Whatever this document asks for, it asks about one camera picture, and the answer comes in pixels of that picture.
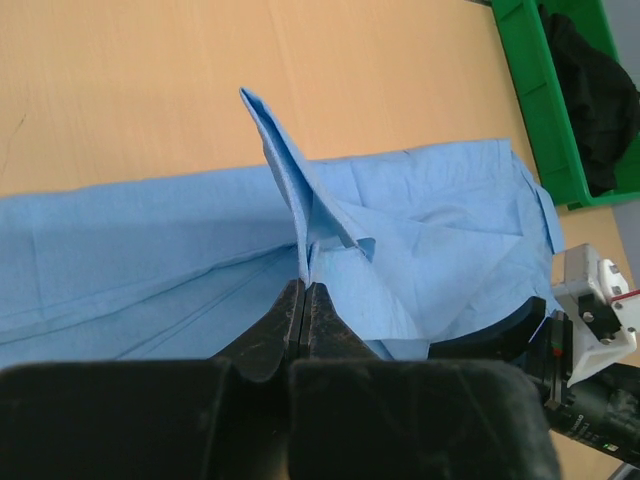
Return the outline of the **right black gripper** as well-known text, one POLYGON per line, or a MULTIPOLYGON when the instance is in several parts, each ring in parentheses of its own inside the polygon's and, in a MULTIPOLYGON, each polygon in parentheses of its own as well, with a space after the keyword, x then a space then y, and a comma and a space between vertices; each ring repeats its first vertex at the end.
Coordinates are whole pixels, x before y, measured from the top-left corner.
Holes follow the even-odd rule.
POLYGON ((637 468, 639 369, 614 363, 570 385, 573 323, 560 311, 545 318, 546 302, 530 297, 489 327, 433 343, 429 359, 514 360, 528 349, 521 367, 539 391, 550 428, 637 468))

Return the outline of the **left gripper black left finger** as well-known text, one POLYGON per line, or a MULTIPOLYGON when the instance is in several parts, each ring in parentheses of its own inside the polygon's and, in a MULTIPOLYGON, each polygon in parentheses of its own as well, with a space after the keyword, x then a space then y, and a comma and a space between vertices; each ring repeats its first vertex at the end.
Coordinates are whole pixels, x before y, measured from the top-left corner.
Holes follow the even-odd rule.
POLYGON ((5 479, 284 479, 285 374, 305 288, 205 360, 44 362, 1 373, 5 479))

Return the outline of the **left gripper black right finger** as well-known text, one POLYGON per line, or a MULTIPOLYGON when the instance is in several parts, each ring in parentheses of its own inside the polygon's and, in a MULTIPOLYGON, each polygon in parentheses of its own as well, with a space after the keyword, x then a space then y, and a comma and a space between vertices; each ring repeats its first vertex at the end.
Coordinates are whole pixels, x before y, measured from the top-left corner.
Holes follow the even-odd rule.
POLYGON ((556 479, 539 394, 514 360, 375 357, 308 289, 289 370, 293 479, 556 479))

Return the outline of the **light blue long sleeve shirt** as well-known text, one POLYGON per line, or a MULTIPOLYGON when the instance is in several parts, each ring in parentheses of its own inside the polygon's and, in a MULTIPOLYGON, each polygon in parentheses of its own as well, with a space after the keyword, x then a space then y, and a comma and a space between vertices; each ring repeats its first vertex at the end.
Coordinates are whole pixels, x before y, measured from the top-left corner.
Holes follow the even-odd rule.
POLYGON ((304 158, 253 92, 263 166, 1 203, 1 363, 207 358, 292 280, 380 357, 557 304, 564 237, 507 140, 304 158))

